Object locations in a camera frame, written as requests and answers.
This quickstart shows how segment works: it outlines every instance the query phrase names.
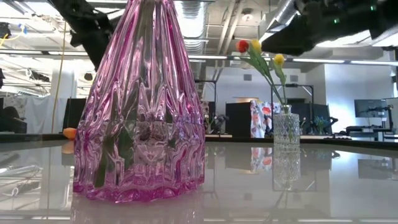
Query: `tulip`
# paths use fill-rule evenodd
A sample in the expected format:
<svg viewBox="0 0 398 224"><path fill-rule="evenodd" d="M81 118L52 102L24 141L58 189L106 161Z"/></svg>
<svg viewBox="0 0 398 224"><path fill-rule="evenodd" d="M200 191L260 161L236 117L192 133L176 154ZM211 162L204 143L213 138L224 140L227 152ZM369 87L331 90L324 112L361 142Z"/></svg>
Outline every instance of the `tulip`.
<svg viewBox="0 0 398 224"><path fill-rule="evenodd" d="M282 67L285 63L285 58L283 55L277 54L277 55L275 55L274 61L277 65Z"/></svg>
<svg viewBox="0 0 398 224"><path fill-rule="evenodd" d="M261 54L261 44L260 44L259 40L252 40L251 45L253 46L253 49L257 53Z"/></svg>
<svg viewBox="0 0 398 224"><path fill-rule="evenodd" d="M245 40L240 40L236 43L236 50L241 53L245 53L249 49L249 44Z"/></svg>

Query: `lamp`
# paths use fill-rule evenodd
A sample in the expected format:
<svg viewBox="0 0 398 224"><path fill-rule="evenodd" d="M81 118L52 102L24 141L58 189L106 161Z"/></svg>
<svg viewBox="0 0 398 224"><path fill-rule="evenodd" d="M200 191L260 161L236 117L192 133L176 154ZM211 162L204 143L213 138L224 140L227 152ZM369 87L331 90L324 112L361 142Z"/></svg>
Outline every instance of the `lamp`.
<svg viewBox="0 0 398 224"><path fill-rule="evenodd" d="M253 11L253 9L251 9L251 8L245 8L245 9L243 9L243 10L242 10L242 14L243 14L242 20L243 20L243 21L250 21L250 20L252 20L252 19L253 19L253 15L251 14L252 11Z"/></svg>
<svg viewBox="0 0 398 224"><path fill-rule="evenodd" d="M87 80L87 81L93 81L93 74L91 74L91 73L86 73L86 74L85 74L85 80Z"/></svg>

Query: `white wall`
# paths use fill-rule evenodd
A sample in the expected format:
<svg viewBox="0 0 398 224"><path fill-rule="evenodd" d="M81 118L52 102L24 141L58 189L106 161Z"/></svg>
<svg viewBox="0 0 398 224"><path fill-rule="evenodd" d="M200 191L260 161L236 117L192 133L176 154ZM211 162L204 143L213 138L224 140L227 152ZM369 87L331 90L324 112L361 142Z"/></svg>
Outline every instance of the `white wall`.
<svg viewBox="0 0 398 224"><path fill-rule="evenodd" d="M305 79L308 85L313 85L314 103L326 105L325 65L319 65L309 71Z"/></svg>
<svg viewBox="0 0 398 224"><path fill-rule="evenodd" d="M389 60L387 55L380 60ZM330 116L339 119L333 132L347 126L381 124L381 119L355 118L354 100L393 97L391 67L365 65L325 65L326 103Z"/></svg>
<svg viewBox="0 0 398 224"><path fill-rule="evenodd" d="M305 74L300 69L284 69L287 75L287 83L289 75L298 75L298 84L305 84ZM206 67L206 74L211 77L214 73L214 67ZM252 81L243 81L244 74L251 74ZM273 79L276 83L280 83L275 73L272 72ZM310 98L309 94L302 88L287 88L287 98ZM261 101L271 102L271 89L266 79L255 69L242 68L224 68L217 82L217 104L216 112L225 114L225 104L235 103L237 97L259 98ZM207 83L205 87L204 100L214 101L213 84Z"/></svg>

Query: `black monitor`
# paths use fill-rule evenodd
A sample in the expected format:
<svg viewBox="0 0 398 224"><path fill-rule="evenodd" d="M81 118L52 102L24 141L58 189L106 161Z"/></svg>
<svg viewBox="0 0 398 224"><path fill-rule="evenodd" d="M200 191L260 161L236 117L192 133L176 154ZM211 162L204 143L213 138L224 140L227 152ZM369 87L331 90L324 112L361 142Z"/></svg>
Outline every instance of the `black monitor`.
<svg viewBox="0 0 398 224"><path fill-rule="evenodd" d="M68 99L67 107L65 108L65 115L63 117L63 129L77 128L80 118L85 109L86 99Z"/></svg>
<svg viewBox="0 0 398 224"><path fill-rule="evenodd" d="M356 118L386 118L386 100L354 100Z"/></svg>

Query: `red tulip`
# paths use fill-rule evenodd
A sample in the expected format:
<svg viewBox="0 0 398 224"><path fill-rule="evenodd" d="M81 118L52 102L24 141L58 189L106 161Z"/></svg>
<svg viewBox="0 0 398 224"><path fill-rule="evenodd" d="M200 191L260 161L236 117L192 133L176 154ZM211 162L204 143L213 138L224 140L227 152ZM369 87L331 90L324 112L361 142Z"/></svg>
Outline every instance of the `red tulip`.
<svg viewBox="0 0 398 224"><path fill-rule="evenodd" d="M245 40L240 40L238 43L236 43L236 50L241 53L245 53L249 49L249 43L247 43Z"/></svg>

